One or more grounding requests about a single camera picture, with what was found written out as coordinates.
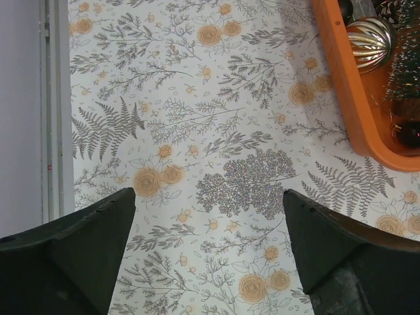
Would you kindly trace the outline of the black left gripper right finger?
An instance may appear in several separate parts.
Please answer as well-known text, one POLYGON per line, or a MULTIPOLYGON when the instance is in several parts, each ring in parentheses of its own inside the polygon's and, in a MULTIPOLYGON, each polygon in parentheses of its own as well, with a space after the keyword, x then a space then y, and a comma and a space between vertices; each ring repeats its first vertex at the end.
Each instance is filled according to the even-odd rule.
POLYGON ((419 242, 283 194, 304 294, 315 314, 419 313, 419 242))

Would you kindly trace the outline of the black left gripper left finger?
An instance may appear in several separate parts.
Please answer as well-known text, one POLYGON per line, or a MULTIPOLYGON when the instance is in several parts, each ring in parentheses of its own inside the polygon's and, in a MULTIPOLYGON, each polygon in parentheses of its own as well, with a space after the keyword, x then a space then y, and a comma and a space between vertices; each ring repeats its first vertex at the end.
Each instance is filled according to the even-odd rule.
POLYGON ((2 314, 107 314, 135 215, 135 191, 1 238, 2 314))

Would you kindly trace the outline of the orange plastic tub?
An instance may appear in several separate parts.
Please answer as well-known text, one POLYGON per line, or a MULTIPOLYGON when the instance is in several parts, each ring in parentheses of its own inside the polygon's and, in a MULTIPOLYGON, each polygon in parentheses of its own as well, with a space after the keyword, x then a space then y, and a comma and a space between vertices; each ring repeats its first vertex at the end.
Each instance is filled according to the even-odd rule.
POLYGON ((360 75, 338 2, 311 3, 352 149, 389 169, 418 171, 419 151, 409 153, 395 142, 390 114, 381 102, 388 68, 360 75))

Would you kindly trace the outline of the small green christmas tree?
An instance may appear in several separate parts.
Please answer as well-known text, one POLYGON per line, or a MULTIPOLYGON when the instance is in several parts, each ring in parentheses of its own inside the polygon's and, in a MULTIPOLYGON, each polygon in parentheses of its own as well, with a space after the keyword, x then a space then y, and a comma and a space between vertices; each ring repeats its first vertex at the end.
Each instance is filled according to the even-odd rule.
POLYGON ((399 1, 396 46, 385 98, 391 121, 419 121, 419 2, 399 1))

